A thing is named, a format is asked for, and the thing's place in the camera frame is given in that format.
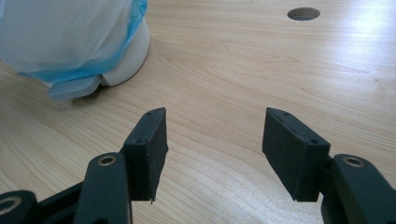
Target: black plastic part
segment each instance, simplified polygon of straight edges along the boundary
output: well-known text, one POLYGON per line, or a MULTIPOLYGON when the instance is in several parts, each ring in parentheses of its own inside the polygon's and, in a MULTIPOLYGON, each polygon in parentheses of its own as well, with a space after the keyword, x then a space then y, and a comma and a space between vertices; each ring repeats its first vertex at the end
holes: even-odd
MULTIPOLYGON (((119 155, 125 159, 124 166, 128 173, 123 177, 128 183, 125 196, 128 204, 130 204, 129 201, 155 200, 168 151, 165 112, 165 108, 158 108, 146 113, 136 124, 120 151, 119 155)), ((85 183, 85 181, 78 183, 40 203, 37 203, 35 195, 30 191, 18 190, 4 193, 0 195, 0 224, 72 223, 80 203, 81 189, 85 183), (8 211, 7 207, 11 204, 8 198, 12 196, 18 196, 22 200, 19 206, 8 211)), ((93 198, 90 204, 95 204, 97 200, 103 199, 93 198)), ((97 219, 96 224, 100 223, 106 223, 106 220, 97 219)))
POLYGON ((31 191, 17 190, 0 195, 0 223, 36 224, 37 200, 31 191))
POLYGON ((347 224, 347 215, 341 207, 334 206, 333 203, 327 201, 323 198, 320 211, 323 218, 324 224, 347 224))
POLYGON ((165 108, 147 112, 120 151, 126 160, 132 201, 155 201, 168 151, 165 116, 165 108))
POLYGON ((73 223, 131 223, 126 176, 125 159, 120 153, 107 153, 91 160, 73 223))
POLYGON ((369 161, 336 155, 332 179, 348 223, 396 223, 396 191, 369 161))
POLYGON ((292 114, 267 108, 262 152, 291 198, 316 202, 318 168, 326 164, 330 144, 292 114))
POLYGON ((82 182, 41 201, 38 205, 42 224, 71 223, 77 209, 81 187, 82 182))

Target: blue plastic bag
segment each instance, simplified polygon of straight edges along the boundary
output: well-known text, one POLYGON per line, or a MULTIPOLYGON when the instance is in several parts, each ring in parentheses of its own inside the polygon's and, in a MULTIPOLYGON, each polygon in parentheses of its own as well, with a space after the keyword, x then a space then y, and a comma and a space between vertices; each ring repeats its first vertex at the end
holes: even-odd
POLYGON ((146 9, 146 0, 0 0, 0 59, 47 83, 106 73, 146 9))

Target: white container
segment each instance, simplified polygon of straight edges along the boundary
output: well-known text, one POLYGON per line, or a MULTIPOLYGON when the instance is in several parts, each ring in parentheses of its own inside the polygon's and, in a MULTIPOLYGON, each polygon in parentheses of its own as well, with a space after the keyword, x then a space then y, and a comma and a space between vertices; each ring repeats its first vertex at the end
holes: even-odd
POLYGON ((143 17, 119 64, 110 72, 49 86, 48 96, 53 100, 67 100, 93 93, 99 85, 115 86, 133 77, 143 65, 149 52, 149 27, 143 17))

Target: wooden table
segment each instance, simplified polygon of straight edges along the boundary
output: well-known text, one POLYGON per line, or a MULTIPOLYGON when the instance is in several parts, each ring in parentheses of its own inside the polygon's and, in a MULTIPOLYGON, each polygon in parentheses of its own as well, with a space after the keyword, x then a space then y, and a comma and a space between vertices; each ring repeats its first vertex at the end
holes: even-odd
POLYGON ((157 201, 135 223, 322 223, 296 203, 262 154, 265 108, 289 111, 396 188, 396 6, 392 1, 148 2, 151 45, 130 80, 53 102, 0 67, 0 193, 43 200, 119 151, 140 117, 166 107, 157 201), (312 21, 287 17, 313 7, 312 21))

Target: screw hole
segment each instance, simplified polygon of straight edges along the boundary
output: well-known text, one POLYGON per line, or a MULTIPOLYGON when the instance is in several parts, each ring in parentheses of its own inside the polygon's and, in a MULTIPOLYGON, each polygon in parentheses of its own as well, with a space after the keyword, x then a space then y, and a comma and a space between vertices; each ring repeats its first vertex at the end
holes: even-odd
POLYGON ((140 139, 140 138, 136 138, 136 139, 134 140, 134 143, 142 143, 142 142, 143 142, 143 140, 140 139))
POLYGON ((113 164, 116 160, 117 158, 115 156, 104 156, 98 161, 98 164, 100 166, 108 166, 113 164))
POLYGON ((108 221, 105 218, 96 219, 92 224, 107 224, 108 221))
POLYGON ((12 211, 14 208, 16 208, 20 203, 22 199, 20 197, 9 197, 5 198, 0 201, 0 216, 12 211))
POLYGON ((359 167, 359 168, 364 166, 363 161, 361 161, 358 158, 354 158, 354 157, 344 157, 344 162, 346 162, 348 165, 359 167))

